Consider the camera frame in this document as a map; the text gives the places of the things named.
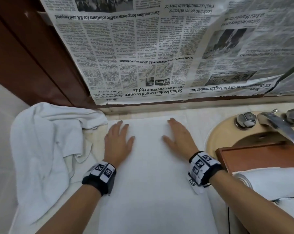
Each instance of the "rolled towel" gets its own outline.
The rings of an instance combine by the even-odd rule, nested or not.
[[[251,169],[233,175],[267,200],[294,197],[294,168]]]

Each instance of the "person's left hand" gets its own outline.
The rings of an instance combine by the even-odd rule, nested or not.
[[[115,168],[127,158],[132,150],[135,137],[129,138],[126,142],[126,133],[129,125],[126,124],[120,131],[123,121],[111,126],[108,134],[105,136],[105,157],[103,161],[112,164]]]

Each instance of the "white tile wall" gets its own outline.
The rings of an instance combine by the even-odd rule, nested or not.
[[[17,208],[9,134],[14,118],[29,106],[0,85],[0,234],[9,231]]]

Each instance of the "beige sink basin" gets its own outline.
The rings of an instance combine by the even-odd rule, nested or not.
[[[257,115],[261,112],[262,111],[255,111],[252,113]],[[210,133],[207,140],[206,151],[214,158],[217,158],[215,151],[223,147],[250,146],[260,143],[278,143],[280,141],[292,144],[291,141],[283,137],[280,133],[275,132],[268,126],[260,125],[258,121],[254,127],[248,130],[240,130],[234,123],[236,116],[237,115],[225,119]]]

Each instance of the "wooden tray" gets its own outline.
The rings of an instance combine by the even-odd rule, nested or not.
[[[255,168],[294,167],[294,145],[285,142],[226,147],[215,152],[230,174]]]

